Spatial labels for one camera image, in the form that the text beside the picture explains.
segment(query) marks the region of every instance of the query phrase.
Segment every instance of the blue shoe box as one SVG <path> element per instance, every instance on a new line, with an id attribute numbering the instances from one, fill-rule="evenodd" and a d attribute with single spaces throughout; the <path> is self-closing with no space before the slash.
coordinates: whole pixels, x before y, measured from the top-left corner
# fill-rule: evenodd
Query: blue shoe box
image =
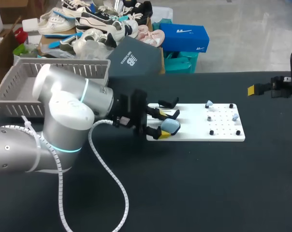
<path id="1" fill-rule="evenodd" d="M 165 33 L 162 44 L 164 51 L 206 52 L 209 37 L 204 26 L 161 23 L 160 29 Z"/>

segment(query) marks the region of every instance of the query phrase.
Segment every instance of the white coiled cable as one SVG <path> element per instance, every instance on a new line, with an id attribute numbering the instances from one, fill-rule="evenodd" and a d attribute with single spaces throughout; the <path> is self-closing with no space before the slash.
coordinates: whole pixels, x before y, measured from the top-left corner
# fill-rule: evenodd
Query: white coiled cable
<path id="1" fill-rule="evenodd" d="M 120 187 L 122 194 L 125 198 L 125 212 L 123 214 L 123 217 L 120 221 L 120 223 L 118 224 L 118 226 L 113 230 L 113 232 L 117 232 L 121 229 L 121 227 L 124 225 L 127 216 L 128 216 L 128 212 L 129 212 L 129 198 L 127 195 L 127 192 L 125 190 L 125 188 L 123 187 L 122 183 L 118 180 L 118 178 L 115 176 L 115 174 L 112 172 L 112 170 L 109 169 L 109 167 L 107 167 L 106 163 L 102 160 L 101 156 L 99 155 L 98 151 L 96 150 L 96 148 L 93 145 L 93 141 L 92 141 L 92 132 L 93 129 L 100 125 L 100 124 L 109 124 L 112 125 L 113 121 L 111 120 L 100 120 L 97 121 L 96 123 L 93 124 L 92 128 L 90 129 L 89 133 L 88 133 L 88 140 L 89 140 L 89 144 L 91 146 L 92 151 L 94 152 L 94 154 L 96 155 L 96 157 L 98 158 L 98 160 L 100 161 L 100 163 L 103 165 L 103 167 L 106 169 L 106 171 L 111 175 L 111 177 L 116 181 L 116 183 L 118 184 L 118 186 Z"/>
<path id="2" fill-rule="evenodd" d="M 29 125 L 28 120 L 26 118 L 24 118 L 24 120 L 25 120 L 25 125 L 28 126 Z M 90 143 L 90 146 L 91 146 L 92 151 L 94 152 L 94 154 L 96 155 L 96 157 L 98 158 L 98 160 L 100 161 L 100 163 L 103 165 L 103 167 L 106 169 L 106 171 L 116 181 L 116 183 L 120 187 L 120 189 L 121 189 L 121 191 L 123 193 L 123 196 L 125 198 L 125 212 L 124 212 L 124 215 L 122 217 L 122 220 L 118 224 L 118 226 L 113 230 L 113 232 L 118 232 L 121 229 L 121 227 L 124 225 L 124 223 L 125 223 L 125 221 L 127 219 L 127 216 L 128 216 L 128 212 L 129 212 L 129 198 L 128 198 L 127 192 L 126 192 L 125 188 L 123 187 L 122 183 L 118 180 L 118 178 L 114 175 L 114 173 L 107 167 L 107 165 L 102 160 L 102 158 L 100 157 L 98 151 L 96 150 L 96 148 L 93 145 L 92 137 L 91 137 L 92 136 L 93 129 L 96 126 L 98 126 L 100 124 L 103 124 L 103 123 L 109 124 L 109 125 L 112 125 L 113 124 L 113 122 L 111 120 L 100 120 L 100 121 L 97 121 L 96 123 L 93 124 L 92 128 L 89 131 L 88 140 L 89 140 L 89 143 Z M 61 162 L 60 162 L 59 156 L 57 155 L 56 151 L 52 148 L 51 144 L 47 140 L 45 140 L 42 136 L 38 135 L 37 133 L 32 132 L 31 130 L 29 130 L 27 128 L 24 128 L 24 127 L 21 127 L 21 126 L 15 126 L 15 125 L 8 125 L 8 126 L 3 126 L 3 127 L 4 128 L 13 129 L 13 130 L 17 130 L 17 131 L 22 131 L 22 132 L 24 132 L 24 133 L 26 133 L 28 135 L 33 136 L 34 138 L 39 138 L 39 140 L 43 144 L 46 145 L 47 149 L 53 155 L 53 157 L 55 159 L 55 162 L 56 162 L 57 170 L 58 170 L 58 180 L 59 180 L 59 184 L 58 184 L 58 208 L 59 208 L 59 214 L 60 214 L 61 222 L 62 222 L 62 225 L 63 225 L 64 229 L 67 232 L 73 232 L 71 230 L 71 228 L 69 227 L 69 225 L 68 225 L 68 223 L 67 223 L 67 221 L 65 219 L 65 216 L 64 216 L 64 210 L 63 210 L 63 172 L 62 172 Z"/>

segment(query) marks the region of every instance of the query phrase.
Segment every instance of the sneaker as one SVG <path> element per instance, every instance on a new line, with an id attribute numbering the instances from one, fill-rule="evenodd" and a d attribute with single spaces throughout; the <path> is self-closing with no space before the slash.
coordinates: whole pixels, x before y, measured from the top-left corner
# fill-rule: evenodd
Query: sneaker
<path id="1" fill-rule="evenodd" d="M 81 26 L 88 26 L 96 28 L 104 33 L 107 32 L 107 27 L 111 26 L 115 22 L 108 14 L 104 12 L 98 12 L 95 14 L 82 13 L 82 17 L 79 20 Z"/>
<path id="2" fill-rule="evenodd" d="M 101 36 L 103 35 L 103 32 L 98 29 L 89 29 L 85 31 L 81 38 L 78 39 L 78 41 L 73 45 L 73 49 L 77 55 L 80 55 L 82 53 L 82 49 L 86 44 L 87 40 L 95 40 L 97 41 Z"/>
<path id="3" fill-rule="evenodd" d="M 137 32 L 137 36 L 136 39 L 137 40 L 141 40 L 143 38 L 145 38 L 145 36 L 148 35 L 149 32 L 149 28 L 146 25 L 139 25 L 138 26 L 138 32 Z"/>
<path id="4" fill-rule="evenodd" d="M 123 8 L 119 15 L 126 16 L 133 14 L 133 8 L 136 3 L 137 0 L 123 0 Z"/>
<path id="5" fill-rule="evenodd" d="M 127 35 L 135 38 L 138 32 L 138 24 L 135 20 L 115 21 L 115 18 L 104 12 L 82 13 L 79 22 L 83 26 L 99 29 L 103 33 L 111 33 L 115 41 L 120 41 Z"/>
<path id="6" fill-rule="evenodd" d="M 84 26 L 80 24 L 80 18 L 75 18 L 76 32 L 84 32 L 91 29 L 92 27 Z"/>
<path id="7" fill-rule="evenodd" d="M 51 10 L 40 18 L 38 31 L 41 35 L 70 30 L 75 27 L 74 20 L 67 20 Z"/>
<path id="8" fill-rule="evenodd" d="M 63 0 L 62 9 L 67 16 L 75 18 L 81 17 L 83 12 L 95 12 L 94 4 L 88 4 L 81 0 Z"/>
<path id="9" fill-rule="evenodd" d="M 154 47 L 159 47 L 165 39 L 165 34 L 162 30 L 155 30 L 153 32 L 148 31 L 147 33 L 148 35 L 141 38 L 140 41 Z"/>
<path id="10" fill-rule="evenodd" d="M 65 40 L 60 41 L 59 48 L 62 51 L 68 52 L 72 55 L 75 55 L 74 51 L 74 44 L 77 42 L 78 37 L 77 36 L 71 36 Z"/>
<path id="11" fill-rule="evenodd" d="M 117 47 L 117 43 L 113 38 L 113 35 L 111 33 L 109 34 L 102 34 L 98 39 L 99 44 L 104 44 L 107 47 Z"/>
<path id="12" fill-rule="evenodd" d="M 102 11 L 106 14 L 109 14 L 109 15 L 115 15 L 115 16 L 118 16 L 118 13 L 115 11 L 115 9 L 113 7 L 109 7 L 109 6 L 99 6 L 98 7 L 98 10 L 99 11 Z"/>
<path id="13" fill-rule="evenodd" d="M 153 14 L 152 5 L 149 1 L 144 1 L 144 3 L 137 2 L 134 7 L 124 7 L 120 14 L 127 15 L 131 20 L 136 20 L 138 25 L 146 25 L 147 18 L 150 18 Z"/>

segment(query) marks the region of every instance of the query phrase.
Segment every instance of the black table surface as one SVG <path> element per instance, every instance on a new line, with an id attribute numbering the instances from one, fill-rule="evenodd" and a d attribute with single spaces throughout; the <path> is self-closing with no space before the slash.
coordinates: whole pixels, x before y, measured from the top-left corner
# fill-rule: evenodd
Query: black table surface
<path id="1" fill-rule="evenodd" d="M 247 96 L 247 87 L 288 72 L 123 78 L 115 91 L 180 103 L 236 103 L 244 142 L 148 142 L 101 125 L 94 144 L 129 196 L 123 232 L 292 232 L 292 98 Z M 0 116 L 0 125 L 9 120 Z M 0 232 L 62 232 L 58 178 L 0 174 Z M 123 195 L 86 144 L 64 176 L 64 210 L 74 232 L 111 232 Z"/>

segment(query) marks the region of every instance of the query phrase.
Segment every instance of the shoe pile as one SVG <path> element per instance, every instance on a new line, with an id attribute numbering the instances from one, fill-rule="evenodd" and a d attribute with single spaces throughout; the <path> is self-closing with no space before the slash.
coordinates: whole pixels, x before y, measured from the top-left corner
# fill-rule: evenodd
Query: shoe pile
<path id="1" fill-rule="evenodd" d="M 153 14 L 151 2 L 123 0 L 123 5 L 118 13 L 114 8 L 105 6 L 103 0 L 62 0 L 62 9 L 53 8 L 41 16 L 39 33 L 60 36 L 59 32 L 76 27 L 79 35 L 71 35 L 59 43 L 60 50 L 72 55 L 80 55 L 87 40 L 115 48 L 126 36 L 160 46 L 164 32 L 150 32 L 146 26 Z"/>

